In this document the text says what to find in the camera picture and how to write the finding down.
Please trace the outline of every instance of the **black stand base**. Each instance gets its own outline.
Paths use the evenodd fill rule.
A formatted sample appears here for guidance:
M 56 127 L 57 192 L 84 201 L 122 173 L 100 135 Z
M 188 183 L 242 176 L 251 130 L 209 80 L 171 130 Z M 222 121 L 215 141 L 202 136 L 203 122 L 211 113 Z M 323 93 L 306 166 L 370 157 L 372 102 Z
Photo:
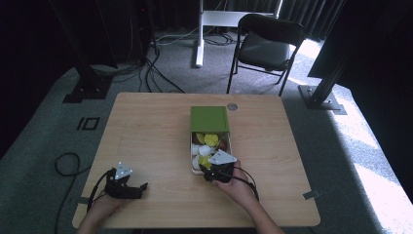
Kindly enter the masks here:
M 333 95 L 330 93 L 322 103 L 312 102 L 311 97 L 317 86 L 298 86 L 303 99 L 306 102 L 307 108 L 319 110 L 333 110 L 335 114 L 347 115 L 346 110 L 342 104 L 339 104 Z
M 73 89 L 72 94 L 66 95 L 63 103 L 81 103 L 83 99 L 105 99 L 112 84 L 113 76 L 98 78 L 98 82 L 96 82 L 95 87 L 92 89 L 83 88 L 81 78 Z

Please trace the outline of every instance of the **human hand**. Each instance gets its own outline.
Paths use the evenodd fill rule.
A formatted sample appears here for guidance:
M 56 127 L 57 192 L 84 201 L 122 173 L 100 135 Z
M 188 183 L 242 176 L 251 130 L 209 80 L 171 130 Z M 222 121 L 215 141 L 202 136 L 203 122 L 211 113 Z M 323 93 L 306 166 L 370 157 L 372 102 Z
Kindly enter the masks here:
M 113 198 L 102 191 L 92 204 L 91 209 L 86 213 L 82 224 L 93 227 L 98 226 L 102 221 L 118 211 L 129 201 L 130 200 L 128 199 Z
M 237 169 L 241 167 L 240 160 L 237 160 L 237 162 L 235 162 L 234 167 L 233 176 L 248 181 L 246 174 L 242 170 Z M 250 205 L 251 203 L 257 202 L 252 189 L 242 181 L 232 178 L 228 183 L 223 183 L 218 180 L 214 180 L 212 183 L 215 184 L 219 189 L 224 191 L 232 200 L 234 200 L 243 208 L 246 208 L 246 206 Z

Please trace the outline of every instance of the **black chair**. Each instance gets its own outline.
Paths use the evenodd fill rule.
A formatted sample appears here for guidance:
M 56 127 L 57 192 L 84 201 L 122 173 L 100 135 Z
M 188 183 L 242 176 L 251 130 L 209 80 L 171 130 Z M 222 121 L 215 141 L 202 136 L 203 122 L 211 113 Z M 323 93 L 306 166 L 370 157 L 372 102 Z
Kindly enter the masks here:
M 242 41 L 241 37 L 245 33 L 246 36 Z M 259 14 L 247 14 L 242 17 L 238 23 L 237 45 L 227 94 L 230 92 L 233 75 L 238 73 L 238 67 L 243 67 L 279 76 L 276 85 L 284 78 L 279 92 L 281 96 L 295 55 L 305 39 L 305 29 L 299 23 Z M 290 45 L 295 47 L 292 54 Z

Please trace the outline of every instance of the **green lid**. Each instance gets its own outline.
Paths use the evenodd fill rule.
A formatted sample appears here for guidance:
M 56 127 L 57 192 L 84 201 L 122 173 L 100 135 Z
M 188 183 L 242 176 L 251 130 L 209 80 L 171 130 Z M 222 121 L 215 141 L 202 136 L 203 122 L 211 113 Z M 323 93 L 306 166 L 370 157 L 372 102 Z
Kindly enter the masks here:
M 225 106 L 191 106 L 192 133 L 229 133 Z

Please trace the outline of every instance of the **gray carpet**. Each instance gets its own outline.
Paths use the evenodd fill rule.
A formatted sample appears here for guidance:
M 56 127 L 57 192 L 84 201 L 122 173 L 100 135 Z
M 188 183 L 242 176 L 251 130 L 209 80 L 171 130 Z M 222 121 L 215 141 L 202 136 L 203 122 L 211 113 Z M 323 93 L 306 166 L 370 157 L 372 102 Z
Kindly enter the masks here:
M 362 117 L 351 91 L 335 86 L 333 94 L 347 115 L 307 109 L 298 85 L 317 85 L 308 71 L 320 44 L 306 41 L 291 71 L 282 101 L 294 133 L 309 182 L 321 193 L 316 199 L 321 223 L 316 227 L 284 227 L 286 233 L 413 233 L 412 205 L 399 186 L 380 145 Z M 310 48 L 316 47 L 311 56 Z M 181 40 L 159 45 L 156 67 L 185 93 L 224 94 L 234 45 L 206 44 L 204 66 L 196 68 L 196 41 Z M 153 60 L 154 50 L 148 57 Z M 101 70 L 112 70 L 95 66 Z M 117 76 L 106 99 L 62 103 L 72 92 L 78 75 L 73 68 L 60 77 L 37 112 L 0 161 L 0 233 L 53 233 L 57 211 L 72 177 L 59 175 L 56 158 L 67 152 L 80 156 L 81 170 L 94 160 L 115 97 L 120 92 L 178 92 L 147 66 Z M 277 95 L 274 78 L 240 70 L 232 94 Z M 82 118 L 99 118 L 95 130 L 78 130 Z M 76 169 L 74 158 L 58 167 Z M 88 172 L 77 176 L 61 212 L 58 233 L 75 233 L 71 224 Z M 132 233 L 132 230 L 100 230 L 99 233 Z M 135 230 L 134 233 L 254 233 L 253 229 Z

